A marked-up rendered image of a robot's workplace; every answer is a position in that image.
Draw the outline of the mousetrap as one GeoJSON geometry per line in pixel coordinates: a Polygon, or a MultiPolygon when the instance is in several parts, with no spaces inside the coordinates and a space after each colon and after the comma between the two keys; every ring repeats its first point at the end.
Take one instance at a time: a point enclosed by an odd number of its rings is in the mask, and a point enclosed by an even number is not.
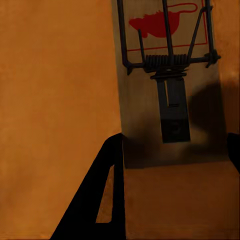
{"type": "Polygon", "coordinates": [[[230,161],[211,0],[110,0],[128,169],[230,161]]]}

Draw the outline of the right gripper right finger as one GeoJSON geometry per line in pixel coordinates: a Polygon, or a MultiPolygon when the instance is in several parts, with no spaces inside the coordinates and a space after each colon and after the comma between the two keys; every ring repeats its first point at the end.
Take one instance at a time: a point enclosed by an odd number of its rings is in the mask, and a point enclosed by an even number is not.
{"type": "Polygon", "coordinates": [[[235,133],[229,133],[227,135],[227,145],[229,159],[240,173],[240,135],[235,133]]]}

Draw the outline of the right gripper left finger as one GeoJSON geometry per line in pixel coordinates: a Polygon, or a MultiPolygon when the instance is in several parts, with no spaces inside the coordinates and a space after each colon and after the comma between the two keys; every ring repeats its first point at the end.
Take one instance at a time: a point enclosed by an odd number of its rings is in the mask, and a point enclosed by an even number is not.
{"type": "Polygon", "coordinates": [[[50,240],[126,240],[123,155],[122,133],[104,142],[50,240]],[[112,221],[96,223],[113,165],[112,221]]]}

